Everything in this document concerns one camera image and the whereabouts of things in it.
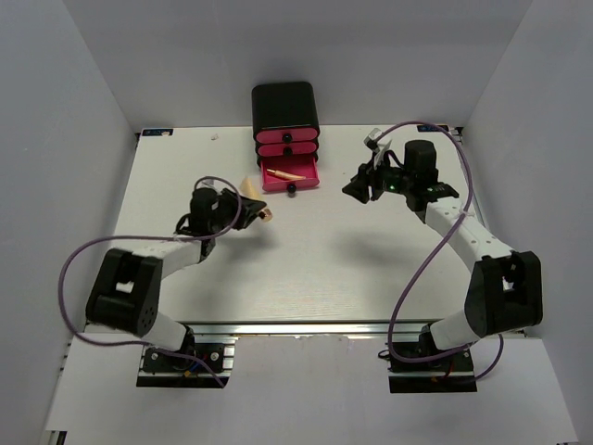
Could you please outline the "black drawer cabinet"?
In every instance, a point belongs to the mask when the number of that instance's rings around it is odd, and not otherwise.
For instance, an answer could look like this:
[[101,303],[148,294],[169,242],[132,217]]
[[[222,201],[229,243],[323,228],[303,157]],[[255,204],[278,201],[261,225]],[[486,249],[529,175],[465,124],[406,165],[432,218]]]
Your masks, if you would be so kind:
[[251,90],[254,135],[283,128],[319,128],[314,89],[309,82],[264,83]]

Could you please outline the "gold concealer tube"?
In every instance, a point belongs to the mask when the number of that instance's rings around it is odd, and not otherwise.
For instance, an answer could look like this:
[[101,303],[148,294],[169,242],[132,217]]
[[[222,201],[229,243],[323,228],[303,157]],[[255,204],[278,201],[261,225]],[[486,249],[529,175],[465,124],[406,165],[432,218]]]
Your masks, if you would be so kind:
[[270,177],[273,177],[273,178],[276,178],[279,180],[284,180],[284,181],[301,181],[301,180],[307,179],[306,176],[297,175],[297,174],[293,174],[290,172],[272,170],[272,169],[267,169],[265,171],[265,173]]

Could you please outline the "left blue table label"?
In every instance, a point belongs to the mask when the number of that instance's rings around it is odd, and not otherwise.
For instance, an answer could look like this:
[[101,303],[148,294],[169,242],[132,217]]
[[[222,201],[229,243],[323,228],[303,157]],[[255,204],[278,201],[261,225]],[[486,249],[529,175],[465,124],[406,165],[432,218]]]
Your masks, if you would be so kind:
[[172,128],[150,128],[143,129],[141,132],[142,137],[161,137],[171,136],[173,134]]

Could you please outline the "pink drawer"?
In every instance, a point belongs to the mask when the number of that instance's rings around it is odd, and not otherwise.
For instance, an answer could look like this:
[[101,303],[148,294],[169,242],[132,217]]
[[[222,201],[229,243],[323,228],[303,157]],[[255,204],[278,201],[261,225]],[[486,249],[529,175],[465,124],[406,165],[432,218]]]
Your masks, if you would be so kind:
[[306,155],[316,152],[318,143],[316,140],[301,141],[292,143],[275,143],[257,145],[256,153],[260,157],[283,157]]
[[315,188],[320,184],[317,160],[313,154],[262,158],[259,163],[261,186],[266,193]]
[[281,128],[264,130],[255,135],[255,141],[262,145],[311,141],[318,137],[319,130],[314,127]]

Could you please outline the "beige foundation bottle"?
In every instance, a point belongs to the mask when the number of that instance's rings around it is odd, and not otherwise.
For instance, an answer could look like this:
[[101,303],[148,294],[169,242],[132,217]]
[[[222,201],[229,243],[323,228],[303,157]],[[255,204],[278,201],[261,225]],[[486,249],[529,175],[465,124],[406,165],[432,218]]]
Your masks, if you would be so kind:
[[[263,200],[262,195],[254,186],[251,179],[247,176],[243,179],[242,183],[240,184],[239,190],[244,197],[258,201]],[[268,206],[265,206],[262,210],[259,211],[259,218],[265,223],[269,222],[273,218],[273,214]]]

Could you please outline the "right blue table label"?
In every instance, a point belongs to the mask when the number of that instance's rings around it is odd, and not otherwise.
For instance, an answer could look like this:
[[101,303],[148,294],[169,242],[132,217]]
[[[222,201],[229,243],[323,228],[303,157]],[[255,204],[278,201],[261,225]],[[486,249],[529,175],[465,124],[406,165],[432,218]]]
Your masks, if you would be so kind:
[[440,133],[449,132],[449,127],[446,124],[417,124],[416,129],[419,133]]

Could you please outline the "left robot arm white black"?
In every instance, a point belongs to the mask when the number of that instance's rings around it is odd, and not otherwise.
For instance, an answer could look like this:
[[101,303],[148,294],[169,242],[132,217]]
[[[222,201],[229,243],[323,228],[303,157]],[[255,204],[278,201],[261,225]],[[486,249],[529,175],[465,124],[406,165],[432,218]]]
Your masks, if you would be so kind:
[[133,251],[107,251],[87,301],[86,320],[162,349],[174,369],[187,369],[196,358],[193,332],[159,311],[161,282],[203,262],[221,232],[246,229],[266,208],[264,201],[228,188],[197,188],[189,212],[176,225],[176,238]]

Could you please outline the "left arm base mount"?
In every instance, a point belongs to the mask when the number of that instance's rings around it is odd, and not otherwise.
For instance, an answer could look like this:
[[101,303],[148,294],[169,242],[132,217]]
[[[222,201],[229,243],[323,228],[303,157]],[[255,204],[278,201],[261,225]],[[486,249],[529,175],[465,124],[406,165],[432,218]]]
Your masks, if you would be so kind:
[[138,388],[224,388],[233,367],[234,339],[189,330],[182,348],[144,348],[136,377]]

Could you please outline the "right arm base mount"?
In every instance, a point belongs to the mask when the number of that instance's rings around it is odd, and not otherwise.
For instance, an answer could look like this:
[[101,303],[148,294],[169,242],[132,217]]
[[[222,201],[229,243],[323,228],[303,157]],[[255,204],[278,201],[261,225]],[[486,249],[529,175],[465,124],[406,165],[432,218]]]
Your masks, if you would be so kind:
[[[402,357],[418,359],[436,354],[421,344],[416,329],[393,334],[393,349]],[[468,350],[432,362],[408,363],[393,357],[385,343],[377,357],[387,363],[391,394],[474,393],[477,391],[472,355]]]

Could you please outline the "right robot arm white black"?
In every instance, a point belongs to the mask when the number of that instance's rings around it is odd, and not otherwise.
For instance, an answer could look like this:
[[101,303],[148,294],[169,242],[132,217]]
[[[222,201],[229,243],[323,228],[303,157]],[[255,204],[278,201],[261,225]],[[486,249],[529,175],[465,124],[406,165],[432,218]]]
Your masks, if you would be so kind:
[[439,181],[432,142],[412,140],[404,159],[396,160],[388,143],[365,142],[372,159],[359,166],[344,194],[361,203],[384,193],[402,195],[408,208],[442,235],[471,274],[462,308],[425,326],[419,347],[408,362],[437,370],[453,350],[484,337],[535,326],[543,320],[541,261],[532,251],[520,252],[492,235],[467,209],[459,193]]

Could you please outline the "blue table label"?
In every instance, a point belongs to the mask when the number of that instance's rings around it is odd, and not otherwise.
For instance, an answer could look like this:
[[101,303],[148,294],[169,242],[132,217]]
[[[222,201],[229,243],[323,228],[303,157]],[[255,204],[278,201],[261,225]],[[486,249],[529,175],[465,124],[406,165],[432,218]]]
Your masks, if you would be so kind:
[[449,127],[446,124],[417,124],[416,129],[419,133],[440,133],[449,132]]
[[150,128],[143,129],[141,132],[142,137],[161,137],[171,136],[173,134],[172,128]]

